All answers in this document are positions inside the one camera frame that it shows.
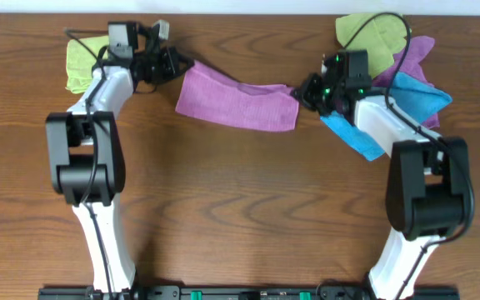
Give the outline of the purple cloth with label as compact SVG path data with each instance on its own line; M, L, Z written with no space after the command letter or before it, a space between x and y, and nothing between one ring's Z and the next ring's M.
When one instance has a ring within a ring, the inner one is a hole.
M195 62L185 74L176 112L234 128L292 131L299 103L284 84L251 85Z

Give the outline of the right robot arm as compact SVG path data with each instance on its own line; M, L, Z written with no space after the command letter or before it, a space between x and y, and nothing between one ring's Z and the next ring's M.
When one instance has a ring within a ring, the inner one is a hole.
M366 133L389 157L385 205L391 230L356 299L457 299L453 287L416 287L433 251L459 239L473 218L468 146L405 113L386 88L373 87L364 50L322 61L292 96L305 108Z

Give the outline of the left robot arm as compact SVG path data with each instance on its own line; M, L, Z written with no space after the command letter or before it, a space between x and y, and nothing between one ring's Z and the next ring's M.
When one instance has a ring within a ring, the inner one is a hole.
M94 52L90 86L66 112L46 119L52 186L77 216L92 260L89 287L45 287L41 299L133 299L136 265L120 216L126 168L116 120L139 83L154 87L194 64L165 45L170 25L110 22L107 45Z

